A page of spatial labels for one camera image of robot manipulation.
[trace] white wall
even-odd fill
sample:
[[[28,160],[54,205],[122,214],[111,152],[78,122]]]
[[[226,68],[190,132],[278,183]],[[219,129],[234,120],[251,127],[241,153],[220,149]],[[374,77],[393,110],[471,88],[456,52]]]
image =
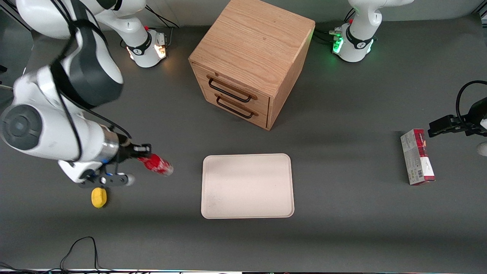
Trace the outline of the white wall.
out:
[[[160,15],[180,25],[211,25],[229,0],[147,0]],[[342,20],[350,10],[347,0],[264,0],[317,22]],[[384,8],[386,21],[451,19],[471,13],[482,0],[416,0]],[[163,26],[147,10],[137,14],[145,25]]]

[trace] yellow sponge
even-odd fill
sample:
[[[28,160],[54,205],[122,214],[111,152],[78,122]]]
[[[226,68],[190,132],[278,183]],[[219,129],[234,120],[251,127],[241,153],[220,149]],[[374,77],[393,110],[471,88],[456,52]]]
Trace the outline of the yellow sponge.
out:
[[[97,187],[92,191],[92,204],[96,208],[102,208],[107,203],[107,191]]]

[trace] white tray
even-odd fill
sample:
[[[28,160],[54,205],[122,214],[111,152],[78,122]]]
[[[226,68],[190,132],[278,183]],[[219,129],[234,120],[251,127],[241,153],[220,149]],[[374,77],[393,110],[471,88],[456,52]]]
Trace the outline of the white tray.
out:
[[[286,218],[293,213],[293,180],[288,155],[212,155],[204,159],[203,217]]]

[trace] drawer handle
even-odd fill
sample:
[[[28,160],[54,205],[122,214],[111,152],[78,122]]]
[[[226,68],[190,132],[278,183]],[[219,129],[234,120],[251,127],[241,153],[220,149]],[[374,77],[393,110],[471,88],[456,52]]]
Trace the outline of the drawer handle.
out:
[[[233,113],[235,113],[237,115],[240,115],[240,116],[244,117],[245,119],[250,119],[250,118],[252,118],[252,116],[254,116],[254,113],[253,112],[251,112],[249,115],[245,115],[245,114],[243,114],[241,112],[238,112],[238,111],[234,110],[233,108],[231,108],[229,106],[225,106],[224,104],[220,103],[220,99],[221,99],[220,96],[218,96],[218,98],[216,98],[216,103],[219,106],[221,106],[221,107],[223,107],[225,109],[228,109],[229,111],[231,111],[231,112],[233,112]]]
[[[223,89],[212,85],[211,84],[212,82],[213,82],[213,78],[210,78],[210,81],[208,81],[208,85],[210,85],[210,88],[215,89],[215,90],[217,90],[217,91],[219,91],[219,92],[221,92],[223,94],[226,94],[226,95],[228,95],[228,96],[230,96],[230,97],[232,97],[232,98],[234,98],[234,99],[236,99],[236,100],[238,100],[240,102],[248,103],[250,101],[250,99],[252,98],[252,96],[249,96],[247,99],[242,99],[242,98],[240,98],[238,96],[235,96],[235,95],[231,94],[228,91],[224,91]]]

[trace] gray table surface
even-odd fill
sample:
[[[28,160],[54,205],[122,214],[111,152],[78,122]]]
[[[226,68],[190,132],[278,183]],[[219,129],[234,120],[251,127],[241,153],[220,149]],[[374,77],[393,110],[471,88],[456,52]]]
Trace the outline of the gray table surface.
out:
[[[91,235],[108,268],[288,272],[487,272],[487,158],[482,137],[428,140],[437,181],[407,183],[399,135],[453,114],[460,87],[485,79],[478,16],[385,22],[360,63],[312,42],[304,69],[268,132],[207,103],[187,61],[207,28],[176,29],[169,58],[142,69],[106,32],[125,79],[121,98],[97,111],[175,166],[165,178],[128,161],[137,183],[112,188],[95,209],[90,190],[52,160],[0,143],[0,258],[22,268],[58,265]],[[27,70],[62,41],[37,39]],[[472,86],[463,111],[485,96]],[[286,153],[295,213],[285,219],[206,220],[201,172],[208,155]],[[81,242],[69,268],[91,268]]]

